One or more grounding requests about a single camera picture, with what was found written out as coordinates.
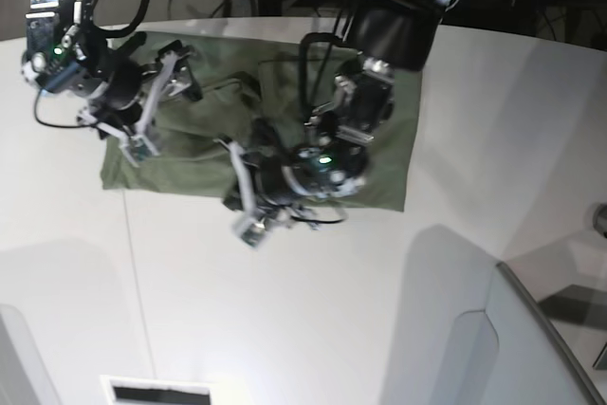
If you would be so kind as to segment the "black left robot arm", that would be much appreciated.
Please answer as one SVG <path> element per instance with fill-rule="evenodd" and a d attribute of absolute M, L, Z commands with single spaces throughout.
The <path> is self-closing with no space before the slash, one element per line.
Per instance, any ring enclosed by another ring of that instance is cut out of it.
<path fill-rule="evenodd" d="M 342 35 L 310 32 L 299 43 L 298 96 L 303 141 L 287 147 L 266 120 L 256 120 L 258 148 L 225 140 L 236 173 L 224 203 L 256 216 L 293 211 L 304 202 L 357 193 L 369 167 L 376 129 L 393 113 L 395 73 L 421 71 L 445 14 L 460 0 L 356 0 Z M 316 100 L 308 85 L 309 51 L 317 44 L 355 57 L 338 70 L 332 98 Z"/>

